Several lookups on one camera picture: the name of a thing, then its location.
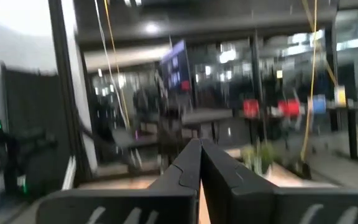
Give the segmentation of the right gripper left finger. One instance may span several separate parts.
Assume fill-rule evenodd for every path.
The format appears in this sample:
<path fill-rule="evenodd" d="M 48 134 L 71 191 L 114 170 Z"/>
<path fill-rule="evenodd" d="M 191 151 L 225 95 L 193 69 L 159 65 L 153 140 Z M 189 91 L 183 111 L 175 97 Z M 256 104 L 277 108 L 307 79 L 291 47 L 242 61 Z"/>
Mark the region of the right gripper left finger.
<path fill-rule="evenodd" d="M 36 224 L 197 223 L 201 143 L 192 139 L 146 189 L 73 189 L 48 195 Z"/>

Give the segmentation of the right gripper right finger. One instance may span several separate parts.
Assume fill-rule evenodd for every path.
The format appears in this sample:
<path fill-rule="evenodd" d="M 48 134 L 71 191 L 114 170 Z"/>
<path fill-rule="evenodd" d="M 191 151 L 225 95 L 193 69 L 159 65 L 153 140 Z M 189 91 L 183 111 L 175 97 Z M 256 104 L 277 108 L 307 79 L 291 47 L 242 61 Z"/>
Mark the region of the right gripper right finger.
<path fill-rule="evenodd" d="M 278 187 L 209 139 L 201 145 L 201 180 L 211 223 L 358 223 L 358 190 Z"/>

